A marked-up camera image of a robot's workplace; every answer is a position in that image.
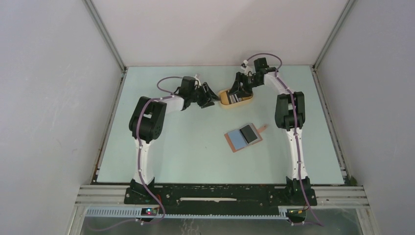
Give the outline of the black credit card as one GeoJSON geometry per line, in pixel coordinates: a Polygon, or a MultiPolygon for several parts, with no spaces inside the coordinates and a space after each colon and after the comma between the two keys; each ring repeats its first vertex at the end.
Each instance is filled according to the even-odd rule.
{"type": "Polygon", "coordinates": [[[258,139],[256,132],[250,125],[240,128],[240,132],[247,144],[250,144],[258,139]]]}

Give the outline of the brown leather card holder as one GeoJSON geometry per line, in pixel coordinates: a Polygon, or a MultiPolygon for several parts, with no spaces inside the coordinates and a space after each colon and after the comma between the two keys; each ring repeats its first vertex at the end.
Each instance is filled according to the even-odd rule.
{"type": "Polygon", "coordinates": [[[224,137],[229,145],[229,147],[231,148],[232,152],[235,153],[237,151],[240,151],[244,148],[247,148],[249,146],[252,146],[258,142],[261,142],[263,140],[261,133],[263,131],[265,131],[268,127],[267,124],[264,124],[262,126],[260,126],[259,128],[257,128],[253,123],[248,123],[240,128],[236,128],[234,130],[231,130],[227,133],[224,134],[224,137]],[[250,144],[247,144],[246,141],[244,140],[241,132],[240,132],[240,128],[246,126],[246,125],[250,125],[254,131],[257,134],[258,139],[250,144]]]}

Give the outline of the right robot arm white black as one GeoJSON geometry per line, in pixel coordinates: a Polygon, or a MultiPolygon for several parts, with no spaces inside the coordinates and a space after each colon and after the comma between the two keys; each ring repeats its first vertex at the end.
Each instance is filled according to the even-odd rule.
{"type": "Polygon", "coordinates": [[[302,149],[302,129],[305,123],[304,93],[289,88],[279,73],[280,67],[270,67],[265,57],[255,59],[253,69],[248,65],[250,59],[252,58],[242,62],[243,72],[236,73],[229,94],[241,98],[248,97],[253,94],[253,88],[262,85],[276,92],[275,123],[277,128],[285,132],[291,161],[284,197],[289,204],[296,205],[311,191],[302,149]]]}

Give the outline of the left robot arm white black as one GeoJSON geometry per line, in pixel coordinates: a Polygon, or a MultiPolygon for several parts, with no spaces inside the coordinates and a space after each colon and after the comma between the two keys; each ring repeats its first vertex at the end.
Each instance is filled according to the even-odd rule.
{"type": "Polygon", "coordinates": [[[180,77],[181,84],[173,92],[160,88],[162,81],[172,78],[176,76],[163,78],[157,83],[157,88],[168,95],[159,98],[142,96],[129,122],[137,151],[137,166],[130,189],[136,192],[136,198],[143,204],[151,203],[155,197],[155,191],[149,187],[155,176],[148,155],[151,144],[161,135],[165,115],[184,111],[192,103],[206,108],[220,100],[206,82],[202,83],[195,76],[180,77]]]}

